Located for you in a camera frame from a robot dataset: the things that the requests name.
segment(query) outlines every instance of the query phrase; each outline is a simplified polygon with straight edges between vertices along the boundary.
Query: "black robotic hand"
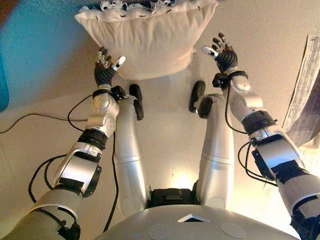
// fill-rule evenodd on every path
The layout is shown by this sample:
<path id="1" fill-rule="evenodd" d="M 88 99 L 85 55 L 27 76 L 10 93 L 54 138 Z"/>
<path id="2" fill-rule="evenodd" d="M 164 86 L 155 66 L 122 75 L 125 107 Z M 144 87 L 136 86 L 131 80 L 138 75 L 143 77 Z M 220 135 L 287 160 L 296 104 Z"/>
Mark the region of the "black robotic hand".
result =
<path id="1" fill-rule="evenodd" d="M 94 68 L 94 79 L 98 86 L 110 85 L 112 78 L 116 74 L 120 66 L 125 62 L 126 57 L 121 56 L 115 64 L 111 62 L 111 56 L 108 55 L 108 50 L 101 47 L 96 55 L 96 62 Z"/>
<path id="2" fill-rule="evenodd" d="M 215 44 L 212 45 L 212 48 L 203 46 L 202 50 L 216 60 L 220 72 L 224 73 L 228 69 L 238 65 L 238 57 L 226 36 L 221 32 L 219 32 L 218 36 L 221 41 L 213 38 Z"/>

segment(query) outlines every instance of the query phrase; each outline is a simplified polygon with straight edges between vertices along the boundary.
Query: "white pillow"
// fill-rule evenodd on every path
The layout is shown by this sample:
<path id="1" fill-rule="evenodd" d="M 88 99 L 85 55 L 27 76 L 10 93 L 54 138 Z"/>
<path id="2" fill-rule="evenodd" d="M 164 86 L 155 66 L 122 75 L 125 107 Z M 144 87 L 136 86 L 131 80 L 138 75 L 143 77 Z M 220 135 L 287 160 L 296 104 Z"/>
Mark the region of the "white pillow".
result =
<path id="1" fill-rule="evenodd" d="M 75 19 L 113 59 L 125 56 L 119 74 L 144 80 L 177 73 L 191 62 L 193 46 L 214 14 L 215 0 L 151 2 L 151 9 L 122 1 L 83 7 Z"/>

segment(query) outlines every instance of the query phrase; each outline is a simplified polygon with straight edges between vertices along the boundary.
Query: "white floor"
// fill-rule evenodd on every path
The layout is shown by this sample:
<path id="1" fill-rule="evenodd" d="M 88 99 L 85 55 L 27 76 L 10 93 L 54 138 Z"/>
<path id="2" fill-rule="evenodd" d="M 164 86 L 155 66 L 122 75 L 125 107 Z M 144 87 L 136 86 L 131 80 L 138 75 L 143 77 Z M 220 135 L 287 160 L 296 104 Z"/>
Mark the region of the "white floor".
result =
<path id="1" fill-rule="evenodd" d="M 0 31 L 10 91 L 9 108 L 0 113 L 1 130 L 25 113 L 66 116 L 73 105 L 95 89 L 93 62 L 98 46 L 72 16 L 52 16 L 35 8 L 31 16 L 26 12 L 19 14 L 22 7 L 18 6 Z M 271 116 L 282 124 L 307 34 L 319 34 L 319 10 L 317 0 L 222 1 L 196 43 L 197 52 L 188 69 L 137 82 L 143 94 L 145 116 L 137 129 L 152 188 L 185 184 L 191 188 L 197 180 L 206 121 L 189 113 L 189 97 L 193 84 L 200 79 L 206 82 L 207 93 L 218 91 L 211 84 L 218 68 L 201 53 L 201 46 L 210 45 L 219 31 L 224 32 L 237 51 L 239 69 L 249 74 L 255 92 L 262 97 Z M 42 27 L 39 21 L 47 25 Z M 125 89 L 132 83 L 119 78 L 114 81 L 114 85 Z M 74 116 L 85 118 L 90 106 L 88 100 Z M 235 127 L 241 127 L 232 120 Z M 32 206 L 27 188 L 37 166 L 66 153 L 78 137 L 79 133 L 68 123 L 37 116 L 22 120 L 0 135 L 0 159 L 4 166 L 0 180 L 0 237 Z M 248 140 L 238 133 L 234 139 L 236 152 Z M 82 239 L 92 239 L 101 233 L 112 207 L 115 187 L 111 150 L 112 139 L 101 160 L 103 171 L 96 192 L 83 201 Z M 52 164 L 49 177 L 54 175 L 58 164 L 59 161 Z M 253 159 L 249 166 L 256 170 Z M 34 184 L 36 198 L 46 190 L 41 174 Z M 277 191 L 264 189 L 263 184 L 248 178 L 237 163 L 231 210 L 293 233 Z M 117 209 L 112 225 L 123 218 Z"/>

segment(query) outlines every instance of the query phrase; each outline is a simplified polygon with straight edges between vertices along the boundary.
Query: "black cable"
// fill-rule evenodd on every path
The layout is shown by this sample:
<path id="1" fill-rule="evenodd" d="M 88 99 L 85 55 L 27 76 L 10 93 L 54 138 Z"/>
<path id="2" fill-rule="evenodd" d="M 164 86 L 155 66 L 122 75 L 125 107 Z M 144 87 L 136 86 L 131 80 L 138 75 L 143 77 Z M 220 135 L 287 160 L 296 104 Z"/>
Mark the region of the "black cable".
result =
<path id="1" fill-rule="evenodd" d="M 118 195 L 119 195 L 119 185 L 118 185 L 118 180 L 117 180 L 116 164 L 115 164 L 115 151 L 116 151 L 116 134 L 115 134 L 115 132 L 113 132 L 112 167 L 113 167 L 113 175 L 114 175 L 114 183 L 115 183 L 115 198 L 113 201 L 113 205 L 112 205 L 112 209 L 111 209 L 109 218 L 105 224 L 103 232 L 107 231 L 110 226 L 112 217 L 114 216 L 114 213 L 115 213 L 115 209 L 116 209 L 116 205 L 117 205 L 117 201 L 118 201 Z"/>
<path id="2" fill-rule="evenodd" d="M 246 144 L 242 145 L 242 147 L 239 148 L 239 151 L 238 151 L 238 162 L 240 163 L 241 167 L 243 167 L 243 169 L 247 170 L 249 173 L 259 177 L 259 178 L 264 178 L 263 176 L 259 175 L 259 174 L 256 174 L 254 173 L 253 171 L 250 171 L 248 168 L 245 167 L 245 165 L 241 162 L 240 160 L 240 153 L 242 151 L 242 149 L 247 146 L 250 142 L 248 141 Z"/>
<path id="3" fill-rule="evenodd" d="M 246 150 L 246 155 L 245 155 L 245 164 L 244 164 L 245 173 L 246 173 L 250 178 L 252 178 L 252 179 L 255 179 L 255 180 L 260 181 L 260 182 L 262 182 L 262 183 L 270 184 L 270 185 L 272 185 L 272 186 L 277 187 L 278 185 L 275 184 L 275 183 L 273 183 L 273 182 L 270 182 L 270 181 L 268 181 L 268 180 L 266 180 L 266 179 L 260 179 L 260 178 L 258 178 L 258 177 L 253 176 L 253 175 L 250 175 L 250 172 L 251 172 L 251 171 L 248 170 L 248 157 L 249 157 L 249 152 L 250 152 L 251 143 L 247 142 L 247 143 L 245 143 L 245 144 L 239 149 L 238 157 L 240 156 L 241 150 L 242 150 L 246 145 L 248 145 L 248 148 L 247 148 L 247 150 Z"/>
<path id="4" fill-rule="evenodd" d="M 16 120 L 7 130 L 4 131 L 0 131 L 0 134 L 4 134 L 8 131 L 10 131 L 20 120 L 28 117 L 28 116 L 41 116 L 41 117 L 46 117 L 46 118 L 51 118 L 51 119 L 56 119 L 56 120 L 61 120 L 61 121 L 66 121 L 68 122 L 67 118 L 62 118 L 62 117 L 57 117 L 57 116 L 50 116 L 50 115 L 46 115 L 46 114 L 42 114 L 42 113 L 29 113 L 26 114 L 20 118 L 18 118 L 18 120 Z M 71 121 L 73 122 L 86 122 L 88 119 L 73 119 Z"/>
<path id="5" fill-rule="evenodd" d="M 50 182 L 48 181 L 47 172 L 48 172 L 48 168 L 49 168 L 50 164 L 52 164 L 53 161 L 56 160 L 56 159 L 57 159 L 57 158 L 55 158 L 55 159 L 53 159 L 53 160 L 51 160 L 51 161 L 49 161 L 49 162 L 47 163 L 47 165 L 45 166 L 45 169 L 44 169 L 44 174 L 43 174 L 45 184 L 48 186 L 48 188 L 49 188 L 50 190 L 52 190 L 52 189 L 54 189 L 54 188 L 51 186 Z"/>
<path id="6" fill-rule="evenodd" d="M 35 170 L 32 178 L 31 178 L 31 180 L 30 180 L 29 186 L 28 186 L 29 196 L 30 196 L 30 198 L 31 198 L 31 200 L 32 200 L 33 203 L 36 203 L 37 200 L 35 199 L 35 196 L 34 196 L 33 193 L 32 193 L 32 184 L 34 183 L 35 178 L 36 178 L 36 176 L 38 175 L 38 172 L 40 171 L 40 169 L 41 169 L 45 164 L 47 164 L 47 163 L 49 163 L 49 162 L 52 162 L 52 161 L 54 161 L 54 160 L 56 160 L 56 159 L 63 158 L 63 157 L 65 157 L 65 156 L 66 156 L 66 154 L 52 157 L 52 158 L 44 161 L 43 163 L 41 163 L 41 164 L 38 166 L 38 168 Z"/>
<path id="7" fill-rule="evenodd" d="M 228 93 L 226 96 L 226 103 L 225 103 L 225 111 L 224 111 L 224 118 L 225 118 L 225 122 L 228 125 L 229 128 L 231 128 L 233 131 L 240 133 L 240 134 L 248 134 L 245 131 L 240 131 L 235 129 L 234 127 L 232 127 L 228 121 L 228 104 L 229 104 L 229 95 L 230 95 L 230 84 L 228 85 Z"/>
<path id="8" fill-rule="evenodd" d="M 90 98 L 90 97 L 92 97 L 91 94 L 90 94 L 89 96 L 86 96 L 86 97 L 85 97 L 84 99 L 82 99 L 80 102 L 78 102 L 78 103 L 70 110 L 70 112 L 68 113 L 68 116 L 67 116 L 67 119 L 68 119 L 69 124 L 70 124 L 73 128 L 75 128 L 75 129 L 77 129 L 77 130 L 79 130 L 79 131 L 81 131 L 81 132 L 83 132 L 83 130 L 82 130 L 81 128 L 78 128 L 78 127 L 76 127 L 75 125 L 73 125 L 73 123 L 70 121 L 70 115 L 71 115 L 72 111 L 73 111 L 76 107 L 78 107 L 81 103 L 83 103 L 86 99 L 88 99 L 88 98 Z"/>

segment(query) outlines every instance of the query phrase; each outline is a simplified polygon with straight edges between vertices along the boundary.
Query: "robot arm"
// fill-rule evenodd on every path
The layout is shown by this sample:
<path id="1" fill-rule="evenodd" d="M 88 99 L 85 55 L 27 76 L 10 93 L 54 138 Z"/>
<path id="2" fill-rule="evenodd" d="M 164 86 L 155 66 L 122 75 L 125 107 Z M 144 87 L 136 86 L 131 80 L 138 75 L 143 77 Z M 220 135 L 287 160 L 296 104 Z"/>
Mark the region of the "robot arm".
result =
<path id="1" fill-rule="evenodd" d="M 79 239 L 80 204 L 96 189 L 102 171 L 99 161 L 119 113 L 116 100 L 121 92 L 111 88 L 111 82 L 126 58 L 112 64 L 107 54 L 103 47 L 97 54 L 93 109 L 85 130 L 57 169 L 53 190 L 45 193 L 4 239 Z"/>
<path id="2" fill-rule="evenodd" d="M 291 225 L 301 239 L 316 239 L 320 234 L 320 178 L 305 170 L 298 148 L 264 109 L 244 71 L 238 71 L 238 58 L 226 37 L 219 33 L 218 45 L 202 50 L 216 60 L 221 71 L 213 86 L 223 91 L 232 114 L 240 121 L 255 147 L 252 155 L 260 173 L 276 181 L 282 200 L 291 216 Z"/>

